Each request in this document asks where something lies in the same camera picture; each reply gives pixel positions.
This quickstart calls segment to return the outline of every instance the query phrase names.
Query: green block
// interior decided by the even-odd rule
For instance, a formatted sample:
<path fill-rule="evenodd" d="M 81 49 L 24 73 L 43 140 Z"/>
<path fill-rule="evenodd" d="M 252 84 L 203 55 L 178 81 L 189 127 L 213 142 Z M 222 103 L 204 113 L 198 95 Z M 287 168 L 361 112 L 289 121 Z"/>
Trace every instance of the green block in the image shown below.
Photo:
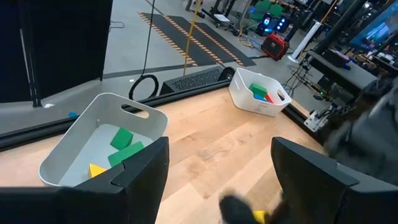
<path fill-rule="evenodd" d="M 267 89 L 264 87 L 257 85 L 255 83 L 252 83 L 249 87 L 249 90 L 251 90 L 255 95 L 263 96 L 265 97 L 267 95 Z"/>
<path fill-rule="evenodd" d="M 126 128 L 120 128 L 111 141 L 111 146 L 117 150 L 122 150 L 131 144 L 133 134 Z"/>
<path fill-rule="evenodd" d="M 141 149 L 144 148 L 144 145 L 142 142 L 136 142 L 119 152 L 115 152 L 114 154 L 108 156 L 108 161 L 111 164 L 112 167 L 118 165 L 121 163 L 123 160 L 127 159 L 128 157 L 134 155 L 135 153 L 141 151 Z"/>

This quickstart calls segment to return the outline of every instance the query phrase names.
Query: black wall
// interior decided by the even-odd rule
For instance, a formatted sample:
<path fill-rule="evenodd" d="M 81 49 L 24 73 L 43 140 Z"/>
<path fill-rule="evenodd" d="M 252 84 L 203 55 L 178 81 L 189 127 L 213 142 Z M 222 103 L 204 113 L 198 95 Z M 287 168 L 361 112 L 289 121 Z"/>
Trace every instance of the black wall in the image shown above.
<path fill-rule="evenodd" d="M 112 0 L 20 0 L 41 98 L 102 77 Z"/>
<path fill-rule="evenodd" d="M 30 101 L 17 1 L 0 1 L 0 103 Z"/>

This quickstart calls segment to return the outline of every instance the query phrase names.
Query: blue block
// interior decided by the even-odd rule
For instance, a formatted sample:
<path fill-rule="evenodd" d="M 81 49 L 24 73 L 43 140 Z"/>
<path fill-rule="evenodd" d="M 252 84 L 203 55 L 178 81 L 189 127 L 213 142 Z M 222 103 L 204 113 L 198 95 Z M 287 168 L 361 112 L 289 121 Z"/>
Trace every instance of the blue block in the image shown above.
<path fill-rule="evenodd" d="M 257 99 L 257 100 L 261 100 L 261 101 L 265 101 L 265 102 L 267 102 L 267 100 L 266 100 L 266 99 L 264 99 L 264 97 L 263 97 L 263 96 L 259 96 L 259 95 L 257 95 L 257 94 L 254 94 L 254 99 Z"/>

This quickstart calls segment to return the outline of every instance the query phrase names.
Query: black floor mat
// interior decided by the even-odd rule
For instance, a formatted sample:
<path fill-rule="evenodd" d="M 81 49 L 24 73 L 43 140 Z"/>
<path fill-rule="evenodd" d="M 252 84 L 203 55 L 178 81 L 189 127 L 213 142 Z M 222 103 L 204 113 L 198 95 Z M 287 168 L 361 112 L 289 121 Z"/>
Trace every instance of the black floor mat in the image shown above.
<path fill-rule="evenodd" d="M 150 19 L 149 13 L 142 13 L 147 19 Z M 187 46 L 187 36 L 180 32 L 175 26 L 173 26 L 169 21 L 167 21 L 163 16 L 154 14 L 152 24 L 159 28 L 167 37 L 169 37 L 174 44 L 172 47 L 185 51 Z M 214 65 L 216 62 L 199 46 L 190 43 L 189 47 L 189 57 L 198 65 Z"/>
<path fill-rule="evenodd" d="M 234 45 L 229 43 L 226 39 L 220 36 L 216 31 L 214 31 L 209 25 L 198 22 L 197 26 L 214 38 L 218 43 L 228 49 L 233 55 L 235 55 L 240 61 L 242 61 L 244 66 L 256 65 L 248 56 L 246 56 L 242 51 L 238 50 Z"/>
<path fill-rule="evenodd" d="M 150 14 L 141 13 L 146 21 Z M 185 51 L 187 37 L 191 23 L 180 16 L 161 16 L 154 14 L 153 25 L 158 32 L 167 36 L 172 47 Z M 251 66 L 255 63 L 240 50 L 222 38 L 211 27 L 204 23 L 196 23 L 193 30 L 188 55 L 198 66 L 211 65 L 215 63 L 236 62 L 240 66 Z"/>

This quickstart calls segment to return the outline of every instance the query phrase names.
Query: white plastic bin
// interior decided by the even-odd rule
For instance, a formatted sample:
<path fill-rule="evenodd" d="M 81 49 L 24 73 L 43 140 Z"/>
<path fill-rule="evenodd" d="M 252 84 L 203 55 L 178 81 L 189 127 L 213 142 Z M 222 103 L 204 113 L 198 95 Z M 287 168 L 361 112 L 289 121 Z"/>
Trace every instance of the white plastic bin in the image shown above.
<path fill-rule="evenodd" d="M 249 90 L 252 83 L 257 83 L 266 88 L 273 103 L 255 99 L 253 92 Z M 229 93 L 236 107 L 268 116 L 276 116 L 292 102 L 290 96 L 277 80 L 243 68 L 236 69 L 229 85 Z"/>
<path fill-rule="evenodd" d="M 143 118 L 124 111 L 122 105 L 146 111 L 149 116 Z M 102 93 L 41 163 L 39 176 L 48 185 L 74 187 L 88 180 L 90 163 L 111 168 L 108 156 L 118 150 L 110 143 L 119 128 L 134 134 L 132 143 L 141 141 L 146 147 L 163 136 L 166 127 L 167 116 L 163 112 L 113 93 Z"/>

